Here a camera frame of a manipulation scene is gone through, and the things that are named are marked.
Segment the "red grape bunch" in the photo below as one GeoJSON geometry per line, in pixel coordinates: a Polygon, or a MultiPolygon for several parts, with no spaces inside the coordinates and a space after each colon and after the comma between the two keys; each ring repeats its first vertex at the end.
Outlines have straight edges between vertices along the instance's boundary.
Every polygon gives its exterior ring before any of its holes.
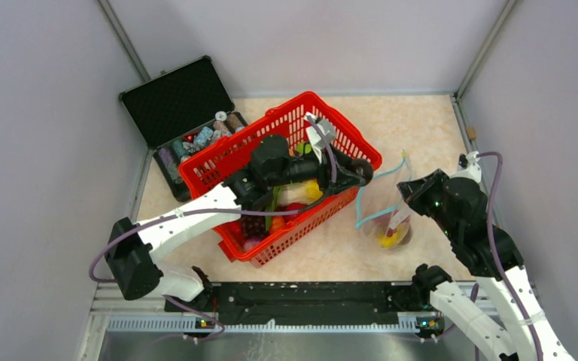
{"type": "Polygon", "coordinates": [[[411,216],[405,214],[395,214],[388,223],[387,232],[398,231],[398,226],[401,223],[409,223],[410,224],[411,216]]]}

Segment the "clear zip top bag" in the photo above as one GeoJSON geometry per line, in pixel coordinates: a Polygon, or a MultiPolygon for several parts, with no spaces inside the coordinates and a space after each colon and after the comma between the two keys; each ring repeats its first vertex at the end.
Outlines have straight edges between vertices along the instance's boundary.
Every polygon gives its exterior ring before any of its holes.
{"type": "Polygon", "coordinates": [[[376,172],[371,182],[360,188],[355,199],[356,221],[354,228],[366,244],[374,244],[383,250],[394,250],[402,246],[383,248],[379,245],[388,228],[390,219],[395,214],[410,215],[412,211],[403,201],[397,184],[412,180],[415,172],[408,152],[400,152],[400,161],[392,169],[376,172]]]}

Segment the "purple red onion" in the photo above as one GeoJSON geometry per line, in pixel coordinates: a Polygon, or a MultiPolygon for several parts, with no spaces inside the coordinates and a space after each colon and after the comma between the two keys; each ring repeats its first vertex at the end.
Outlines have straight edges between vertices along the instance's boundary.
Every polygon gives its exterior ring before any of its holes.
{"type": "Polygon", "coordinates": [[[249,238],[245,241],[242,248],[244,252],[249,252],[262,241],[261,238],[249,238]]]}

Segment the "white brown mushroom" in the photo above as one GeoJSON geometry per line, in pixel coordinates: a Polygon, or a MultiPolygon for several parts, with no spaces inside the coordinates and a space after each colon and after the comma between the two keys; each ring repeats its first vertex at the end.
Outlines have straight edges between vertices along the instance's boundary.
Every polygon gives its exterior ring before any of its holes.
{"type": "Polygon", "coordinates": [[[401,223],[398,226],[399,242],[398,245],[402,246],[408,244],[412,237],[411,225],[409,223],[401,223]]]}

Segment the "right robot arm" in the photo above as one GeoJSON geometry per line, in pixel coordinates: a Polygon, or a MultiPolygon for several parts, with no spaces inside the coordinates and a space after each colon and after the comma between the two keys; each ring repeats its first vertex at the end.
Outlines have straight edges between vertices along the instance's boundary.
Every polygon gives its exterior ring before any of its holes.
{"type": "Polygon", "coordinates": [[[421,310],[448,317],[487,360],[572,360],[551,327],[528,280],[513,239],[488,215],[488,197],[471,177],[451,177],[440,169],[397,185],[415,213],[431,218],[457,259],[492,302],[494,320],[438,265],[420,265],[411,299],[421,310]]]}

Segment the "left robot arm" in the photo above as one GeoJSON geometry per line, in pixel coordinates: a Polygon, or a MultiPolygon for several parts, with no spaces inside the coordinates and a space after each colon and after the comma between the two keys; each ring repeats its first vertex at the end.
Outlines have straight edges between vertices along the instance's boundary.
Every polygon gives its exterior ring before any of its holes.
{"type": "Polygon", "coordinates": [[[158,266],[169,252],[202,233],[242,216],[280,217],[306,213],[325,199],[373,179],[370,162],[350,156],[324,141],[323,149],[291,156],[280,135],[266,136],[252,151],[249,163],[204,195],[143,223],[127,218],[114,224],[112,238],[103,250],[113,283],[127,301],[159,292],[174,296],[194,311],[208,307],[211,290],[200,273],[172,272],[158,266]],[[316,181],[322,191],[315,202],[292,211],[267,211],[276,187],[316,181]]]}

